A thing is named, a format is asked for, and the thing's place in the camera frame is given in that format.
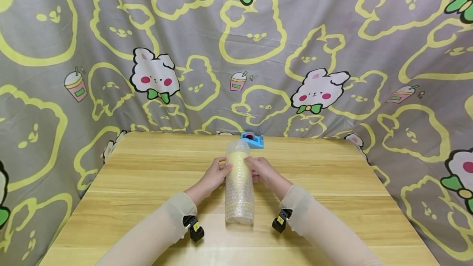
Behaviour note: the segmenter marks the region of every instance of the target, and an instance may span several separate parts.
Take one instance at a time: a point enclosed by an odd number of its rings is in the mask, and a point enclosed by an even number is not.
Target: wood grain
[[[128,133],[119,142],[41,266],[89,266],[122,235],[176,192],[193,185],[215,157],[223,135]],[[359,151],[344,140],[265,138],[264,156],[340,217],[386,265],[438,265]],[[255,185],[255,225],[225,223],[224,187],[198,207],[205,237],[169,248],[155,265],[329,265],[290,229],[271,222],[279,202]]]

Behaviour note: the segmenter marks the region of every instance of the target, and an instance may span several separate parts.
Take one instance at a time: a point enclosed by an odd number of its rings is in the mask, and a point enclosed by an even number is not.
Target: bunny ear
[[[171,57],[169,57],[168,54],[158,55],[158,60],[163,61],[163,65],[168,68],[171,68],[171,69],[175,68],[174,62],[172,62]]]
[[[312,70],[309,73],[307,73],[306,79],[318,79],[326,75],[327,75],[326,68],[320,68],[320,69]]]
[[[151,52],[147,48],[135,48],[133,50],[133,55],[133,60],[135,61],[135,63],[139,63],[141,61],[150,61],[155,58],[153,52]]]
[[[347,72],[332,73],[329,76],[332,79],[331,82],[334,85],[342,85],[350,78],[350,74],[348,74]]]

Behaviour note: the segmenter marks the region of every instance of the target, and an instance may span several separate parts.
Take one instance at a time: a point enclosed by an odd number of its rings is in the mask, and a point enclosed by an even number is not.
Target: finger
[[[220,164],[218,165],[218,169],[219,169],[219,170],[223,170],[223,169],[225,169],[225,167],[228,167],[228,166],[233,167],[233,163],[220,163]]]
[[[225,166],[221,172],[223,173],[223,176],[226,177],[228,175],[228,173],[231,172],[231,170],[233,169],[233,165],[228,165],[228,166]]]
[[[244,159],[245,163],[249,164],[250,166],[255,166],[255,164],[258,162],[255,158],[249,156]]]
[[[227,159],[226,157],[217,157],[214,159],[214,162],[212,162],[212,164],[221,163],[222,161],[225,161],[226,159]]]

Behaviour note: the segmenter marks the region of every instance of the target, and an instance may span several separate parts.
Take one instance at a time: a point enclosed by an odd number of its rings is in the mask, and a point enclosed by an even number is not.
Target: forearm
[[[197,214],[196,205],[178,193],[124,235],[96,266],[149,266],[172,244],[184,237],[183,217]]]
[[[292,230],[317,245],[334,265],[383,265],[342,220],[301,186],[293,185],[280,206],[293,210],[288,222]]]

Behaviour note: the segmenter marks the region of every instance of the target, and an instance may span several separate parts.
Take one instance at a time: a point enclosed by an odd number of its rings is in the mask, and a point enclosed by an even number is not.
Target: yellow cylinder
[[[225,221],[252,225],[255,219],[255,195],[253,177],[244,159],[250,155],[250,148],[243,140],[227,145],[227,161],[233,169],[225,180]]]

